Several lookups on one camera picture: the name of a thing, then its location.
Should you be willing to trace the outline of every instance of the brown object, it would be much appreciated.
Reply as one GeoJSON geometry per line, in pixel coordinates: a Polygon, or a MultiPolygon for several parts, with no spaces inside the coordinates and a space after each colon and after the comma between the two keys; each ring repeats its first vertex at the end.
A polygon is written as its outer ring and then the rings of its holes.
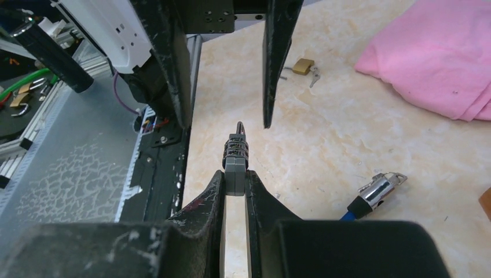
{"type": "Polygon", "coordinates": [[[310,72],[310,67],[315,64],[314,60],[300,59],[292,67],[292,71],[296,74],[307,75],[310,72]]]}
{"type": "Polygon", "coordinates": [[[24,93],[28,93],[29,90],[31,89],[31,84],[32,82],[29,82],[25,85],[23,85],[20,89],[19,89],[19,96],[20,94],[24,94],[24,93]]]}
{"type": "Polygon", "coordinates": [[[489,221],[491,221],[491,188],[482,194],[482,196],[479,198],[479,204],[481,204],[482,209],[489,218],[489,221]]]}
{"type": "Polygon", "coordinates": [[[20,106],[21,103],[26,103],[30,98],[31,94],[29,93],[18,94],[10,103],[10,107],[17,108],[20,106]]]}

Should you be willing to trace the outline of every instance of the blue cable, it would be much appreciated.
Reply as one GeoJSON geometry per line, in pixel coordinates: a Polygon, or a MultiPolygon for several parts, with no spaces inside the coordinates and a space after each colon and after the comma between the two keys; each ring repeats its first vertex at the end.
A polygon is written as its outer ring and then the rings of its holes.
{"type": "Polygon", "coordinates": [[[348,211],[345,215],[343,215],[343,217],[341,217],[339,221],[355,221],[355,220],[356,217],[354,216],[354,214],[348,211]]]}

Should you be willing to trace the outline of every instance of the marble tabletop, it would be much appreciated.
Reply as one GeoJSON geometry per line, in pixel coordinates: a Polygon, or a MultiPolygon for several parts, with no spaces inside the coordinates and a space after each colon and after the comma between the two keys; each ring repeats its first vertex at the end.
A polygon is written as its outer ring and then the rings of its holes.
{"type": "MultiPolygon", "coordinates": [[[[245,125],[250,169],[304,219],[339,219],[380,172],[409,177],[370,220],[419,223],[453,277],[489,277],[491,123],[444,118],[353,70],[364,47],[413,0],[321,1],[302,9],[286,65],[316,61],[321,79],[284,71],[273,124],[262,126],[264,23],[203,45],[184,204],[221,168],[223,144],[245,125]]],[[[244,199],[228,197],[226,277],[248,277],[244,199]]]]}

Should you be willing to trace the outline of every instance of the black cylinder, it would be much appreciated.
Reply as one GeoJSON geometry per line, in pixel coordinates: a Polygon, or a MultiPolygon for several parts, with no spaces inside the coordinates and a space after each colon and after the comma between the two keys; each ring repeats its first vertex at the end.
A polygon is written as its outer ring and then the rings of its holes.
{"type": "Polygon", "coordinates": [[[23,24],[11,36],[77,93],[94,83],[94,79],[34,21],[23,24]]]}

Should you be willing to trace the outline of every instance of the pink cloth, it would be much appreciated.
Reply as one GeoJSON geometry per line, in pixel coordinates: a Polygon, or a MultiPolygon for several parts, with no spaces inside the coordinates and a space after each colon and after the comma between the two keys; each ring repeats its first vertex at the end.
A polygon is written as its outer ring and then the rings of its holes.
{"type": "Polygon", "coordinates": [[[451,119],[491,120],[491,2],[419,0],[354,67],[451,119]]]}

